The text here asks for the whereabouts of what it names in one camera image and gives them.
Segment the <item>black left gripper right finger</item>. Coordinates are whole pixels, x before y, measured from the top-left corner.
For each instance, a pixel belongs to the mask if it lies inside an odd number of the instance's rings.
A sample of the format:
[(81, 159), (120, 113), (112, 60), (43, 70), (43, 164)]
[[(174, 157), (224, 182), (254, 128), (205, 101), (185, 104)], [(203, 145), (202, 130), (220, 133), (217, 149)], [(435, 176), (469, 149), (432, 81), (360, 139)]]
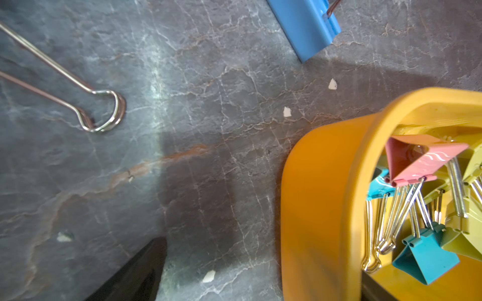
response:
[(371, 276), (362, 272), (361, 301), (397, 301), (388, 291), (378, 284)]

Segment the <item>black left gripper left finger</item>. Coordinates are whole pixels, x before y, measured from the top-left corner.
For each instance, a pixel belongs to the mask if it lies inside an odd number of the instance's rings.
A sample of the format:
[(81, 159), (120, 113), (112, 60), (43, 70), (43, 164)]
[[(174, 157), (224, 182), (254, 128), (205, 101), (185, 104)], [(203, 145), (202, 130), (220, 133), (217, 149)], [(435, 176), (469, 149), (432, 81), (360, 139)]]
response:
[(165, 237), (151, 240), (87, 300), (155, 300), (167, 249)]

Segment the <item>yellow binder clip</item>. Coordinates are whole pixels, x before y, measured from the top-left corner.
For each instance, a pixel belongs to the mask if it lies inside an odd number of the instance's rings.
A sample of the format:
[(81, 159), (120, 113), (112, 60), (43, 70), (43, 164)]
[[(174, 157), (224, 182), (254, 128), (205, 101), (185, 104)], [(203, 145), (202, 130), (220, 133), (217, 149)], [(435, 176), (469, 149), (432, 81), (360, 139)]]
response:
[(468, 150), (471, 154), (464, 170), (463, 182), (465, 186), (470, 186), (481, 206), (481, 138), (475, 140)]
[(448, 163), (453, 200), (447, 205), (441, 247), (481, 261), (481, 210), (464, 184), (457, 158)]

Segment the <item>yellow plastic storage box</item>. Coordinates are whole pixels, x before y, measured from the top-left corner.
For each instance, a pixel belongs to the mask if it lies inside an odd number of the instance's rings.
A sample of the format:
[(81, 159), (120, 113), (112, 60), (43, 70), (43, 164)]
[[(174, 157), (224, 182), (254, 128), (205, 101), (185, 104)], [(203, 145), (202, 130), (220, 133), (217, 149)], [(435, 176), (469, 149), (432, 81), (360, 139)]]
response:
[(360, 300), (365, 206), (392, 135), (481, 132), (481, 94), (427, 88), (383, 111), (324, 125), (287, 158), (281, 181), (281, 268), (286, 300)]

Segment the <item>pink binder clip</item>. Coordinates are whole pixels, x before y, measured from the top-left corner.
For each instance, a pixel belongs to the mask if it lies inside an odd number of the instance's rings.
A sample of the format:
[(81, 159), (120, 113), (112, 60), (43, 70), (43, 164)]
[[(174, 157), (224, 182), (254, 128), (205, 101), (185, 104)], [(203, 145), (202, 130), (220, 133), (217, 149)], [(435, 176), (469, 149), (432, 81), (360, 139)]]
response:
[(386, 255), (396, 246), (396, 237), (409, 212), (410, 202), (423, 184), (437, 179), (436, 172), (468, 149), (464, 142), (449, 142), (431, 135), (393, 135), (385, 144), (389, 177), (394, 188), (384, 234), (377, 245)]

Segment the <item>blue binder clip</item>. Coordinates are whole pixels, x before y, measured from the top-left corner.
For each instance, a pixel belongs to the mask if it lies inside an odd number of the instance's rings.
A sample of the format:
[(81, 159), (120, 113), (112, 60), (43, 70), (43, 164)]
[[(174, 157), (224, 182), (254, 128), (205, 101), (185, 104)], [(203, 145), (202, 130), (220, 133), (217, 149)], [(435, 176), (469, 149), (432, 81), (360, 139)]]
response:
[(304, 63), (330, 46), (341, 33), (334, 15), (339, 1), (268, 0), (299, 60)]

